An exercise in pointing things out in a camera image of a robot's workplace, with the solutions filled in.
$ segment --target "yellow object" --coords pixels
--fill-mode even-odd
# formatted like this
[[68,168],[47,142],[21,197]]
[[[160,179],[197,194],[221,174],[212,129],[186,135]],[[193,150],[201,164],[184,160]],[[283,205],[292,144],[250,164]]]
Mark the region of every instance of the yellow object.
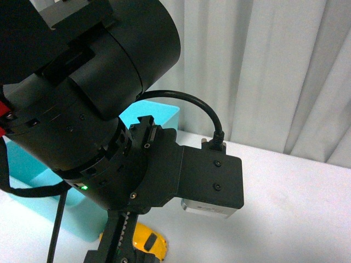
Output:
[[154,254],[160,261],[166,257],[167,242],[164,237],[139,222],[135,227],[133,246],[145,253]]

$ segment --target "black cable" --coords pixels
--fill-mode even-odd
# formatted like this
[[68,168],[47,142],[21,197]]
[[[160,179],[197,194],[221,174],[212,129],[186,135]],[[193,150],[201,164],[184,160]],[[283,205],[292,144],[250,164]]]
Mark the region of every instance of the black cable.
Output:
[[224,132],[222,131],[222,124],[220,123],[220,120],[217,114],[215,113],[215,111],[207,103],[190,94],[183,93],[183,92],[176,92],[174,90],[155,90],[153,92],[145,92],[136,101],[157,98],[157,97],[185,100],[192,104],[195,104],[196,106],[204,110],[211,118],[215,128],[215,131],[213,134],[212,148],[213,150],[222,150],[223,140],[224,140]]
[[59,237],[62,215],[64,213],[64,208],[66,203],[66,197],[67,197],[67,191],[61,194],[60,201],[57,206],[56,218],[55,218],[53,233],[51,236],[47,263],[54,262],[56,244],[57,244],[57,239]]

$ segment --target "curtain fold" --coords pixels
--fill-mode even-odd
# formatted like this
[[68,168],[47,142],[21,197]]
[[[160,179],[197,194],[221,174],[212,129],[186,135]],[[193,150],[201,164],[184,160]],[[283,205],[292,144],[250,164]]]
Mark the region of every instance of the curtain fold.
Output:
[[[208,102],[227,140],[351,168],[351,1],[161,2],[178,6],[182,57],[153,89]],[[178,106],[181,129],[212,135]]]

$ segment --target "screw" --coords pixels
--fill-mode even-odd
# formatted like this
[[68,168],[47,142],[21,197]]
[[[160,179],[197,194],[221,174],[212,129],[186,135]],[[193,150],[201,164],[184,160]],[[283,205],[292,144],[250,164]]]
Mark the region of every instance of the screw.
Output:
[[222,163],[220,161],[214,161],[213,162],[215,166],[220,167],[222,166]]
[[72,132],[73,131],[73,126],[67,126],[66,130]]
[[130,198],[131,199],[135,199],[136,197],[137,197],[137,193],[132,192],[131,195],[130,195]]
[[9,112],[6,116],[5,116],[6,119],[9,119],[9,120],[12,120],[14,119],[14,115],[12,114],[12,112]]
[[222,189],[222,187],[221,187],[219,184],[216,184],[216,183],[213,184],[213,188],[214,188],[216,191],[220,191],[220,190]]

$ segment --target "teal box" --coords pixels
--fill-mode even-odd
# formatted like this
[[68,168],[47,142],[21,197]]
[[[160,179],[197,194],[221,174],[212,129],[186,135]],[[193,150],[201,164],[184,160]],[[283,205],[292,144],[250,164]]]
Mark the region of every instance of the teal box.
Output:
[[[163,128],[178,129],[179,108],[151,101],[139,101],[130,105],[120,115],[125,125],[139,123],[138,117],[152,115],[155,123]],[[28,188],[54,185],[62,181],[43,163],[32,157],[12,141],[7,142],[10,168],[10,183],[15,188]],[[46,198],[11,197],[39,215],[54,222],[59,196]],[[61,226],[84,239],[92,242],[103,232],[107,222],[107,212],[90,199],[76,191],[68,191],[64,216]]]

